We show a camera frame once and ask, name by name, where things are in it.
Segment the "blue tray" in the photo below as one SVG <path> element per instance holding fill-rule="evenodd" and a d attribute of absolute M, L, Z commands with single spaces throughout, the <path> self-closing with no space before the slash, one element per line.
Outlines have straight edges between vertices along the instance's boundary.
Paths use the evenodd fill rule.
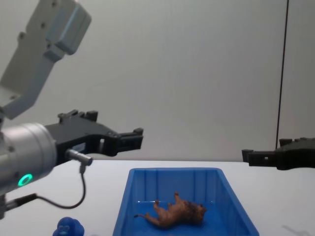
<path fill-rule="evenodd" d="M 179 225 L 161 230 L 135 214 L 157 217 L 153 202 L 174 202 L 178 191 L 184 200 L 207 208 L 202 227 Z M 216 168 L 132 169 L 113 236 L 259 236 L 224 173 Z"/>

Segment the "green indicator ring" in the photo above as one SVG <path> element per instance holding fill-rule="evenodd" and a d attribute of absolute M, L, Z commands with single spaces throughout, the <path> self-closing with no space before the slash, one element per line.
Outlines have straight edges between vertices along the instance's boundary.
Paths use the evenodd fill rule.
<path fill-rule="evenodd" d="M 31 174 L 27 174 L 24 175 L 18 182 L 18 186 L 22 187 L 24 185 L 27 185 L 29 182 L 31 182 L 31 180 L 33 179 L 33 175 Z"/>

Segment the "brown toy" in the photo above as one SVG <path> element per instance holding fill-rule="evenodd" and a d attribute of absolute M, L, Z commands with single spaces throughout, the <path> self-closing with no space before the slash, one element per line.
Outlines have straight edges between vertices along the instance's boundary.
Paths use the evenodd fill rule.
<path fill-rule="evenodd" d="M 154 202 L 154 210 L 158 214 L 158 218 L 150 216 L 149 213 L 145 215 L 137 214 L 134 217 L 143 217 L 152 224 L 161 228 L 168 228 L 174 224 L 187 223 L 194 225 L 201 225 L 203 216 L 207 211 L 201 204 L 191 203 L 180 199 L 179 194 L 174 194 L 175 204 L 168 204 L 168 210 L 158 206 L 158 201 Z"/>

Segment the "black vertical line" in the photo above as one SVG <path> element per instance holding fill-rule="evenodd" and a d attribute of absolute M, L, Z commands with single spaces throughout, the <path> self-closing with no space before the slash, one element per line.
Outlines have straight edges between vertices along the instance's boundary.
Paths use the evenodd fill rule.
<path fill-rule="evenodd" d="M 282 84 L 283 84 L 283 80 L 284 80 L 284 58 L 285 58 L 285 45 L 286 45 L 286 30 L 287 30 L 287 16 L 288 16 L 288 13 L 289 13 L 289 0 L 286 1 L 286 15 L 285 15 L 283 53 L 282 53 L 282 69 L 281 69 L 280 94 L 279 94 L 279 106 L 278 106 L 276 149 L 278 148 L 278 137 L 279 137 L 280 111 L 281 111 L 281 98 L 282 98 Z"/>

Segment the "white table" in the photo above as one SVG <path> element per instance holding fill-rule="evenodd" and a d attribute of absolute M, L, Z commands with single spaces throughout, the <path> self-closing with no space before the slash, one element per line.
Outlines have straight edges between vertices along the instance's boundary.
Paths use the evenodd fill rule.
<path fill-rule="evenodd" d="M 86 171 L 87 197 L 73 210 L 35 200 L 8 212 L 0 221 L 2 236 L 51 236 L 65 216 L 78 219 L 86 236 L 111 236 L 128 172 L 144 167 L 217 167 L 223 170 L 261 236 L 315 236 L 315 169 L 278 171 L 232 162 L 94 161 Z M 71 161 L 52 173 L 7 195 L 36 192 L 72 205 L 82 194 L 79 164 Z"/>

